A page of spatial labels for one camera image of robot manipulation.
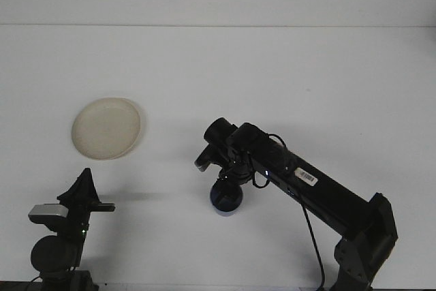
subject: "black cable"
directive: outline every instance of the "black cable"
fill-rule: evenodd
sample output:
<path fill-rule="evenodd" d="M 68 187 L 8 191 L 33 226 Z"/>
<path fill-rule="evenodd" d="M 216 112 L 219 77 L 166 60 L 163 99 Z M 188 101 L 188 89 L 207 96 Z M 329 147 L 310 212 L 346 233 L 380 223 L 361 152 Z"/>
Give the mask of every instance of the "black cable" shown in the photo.
<path fill-rule="evenodd" d="M 285 154 L 286 154 L 286 151 L 287 151 L 287 146 L 286 146 L 285 141 L 283 141 L 283 139 L 280 136 L 276 135 L 276 134 L 268 134 L 268 136 L 275 137 L 283 145 L 283 167 L 286 168 Z M 251 161 L 251 156 L 249 156 L 249 161 L 250 161 L 251 168 L 254 171 L 253 163 Z M 253 184 L 255 185 L 254 173 L 253 173 Z M 317 246 L 317 243 L 316 243 L 316 240 L 315 240 L 315 234 L 313 233 L 312 224 L 311 224 L 311 221 L 309 219 L 309 214 L 307 213 L 307 209 L 306 209 L 306 204 L 303 201 L 303 199 L 302 199 L 302 197 L 301 197 L 299 192 L 297 193 L 297 196 L 298 196 L 298 199 L 300 200 L 300 205 L 301 205 L 302 211 L 305 214 L 305 219 L 306 219 L 306 222 L 307 222 L 307 227 L 309 228 L 309 232 L 310 232 L 311 238 L 312 238 L 312 243 L 313 243 L 313 246 L 315 248 L 316 257 L 318 259 L 318 263 L 320 264 L 321 284 L 318 287 L 318 289 L 316 289 L 316 291 L 324 291 L 324 283 L 326 281 L 326 274 L 324 272 L 324 266 L 323 266 L 322 261 L 321 261 L 320 251 L 318 249 L 318 246 Z"/>
<path fill-rule="evenodd" d="M 27 289 L 29 289 L 29 286 L 32 284 L 32 282 L 34 282 L 36 279 L 39 279 L 39 278 L 40 278 L 40 276 L 38 275 L 37 277 L 35 277 L 31 281 L 27 282 L 26 288 L 23 291 L 27 291 Z"/>
<path fill-rule="evenodd" d="M 305 214 L 305 218 L 306 218 L 306 222 L 307 222 L 307 227 L 309 228 L 309 232 L 310 232 L 311 238 L 312 238 L 312 243 L 313 243 L 313 246 L 315 248 L 316 257 L 318 259 L 318 263 L 320 264 L 321 284 L 318 287 L 318 289 L 316 289 L 316 291 L 324 291 L 324 283 L 326 281 L 326 274 L 324 272 L 324 266 L 322 265 L 320 251 L 318 250 L 318 246 L 317 246 L 317 243 L 316 243 L 316 240 L 315 240 L 315 235 L 314 235 L 313 229 L 312 229 L 312 224 L 311 224 L 311 221 L 309 219 L 309 215 L 307 214 L 306 205 L 303 202 L 300 194 L 297 194 L 297 196 L 300 198 L 301 208 L 302 208 L 303 213 Z"/>
<path fill-rule="evenodd" d="M 270 180 L 268 180 L 268 179 L 266 180 L 264 185 L 258 185 L 257 184 L 256 179 L 254 177 L 254 174 L 256 173 L 256 171 L 254 170 L 253 161 L 251 160 L 251 154 L 250 153 L 248 154 L 248 160 L 249 160 L 250 167 L 251 167 L 251 182 L 253 183 L 253 185 L 255 187 L 257 187 L 258 189 L 263 189 L 264 187 L 267 187 L 268 184 L 270 184 Z"/>

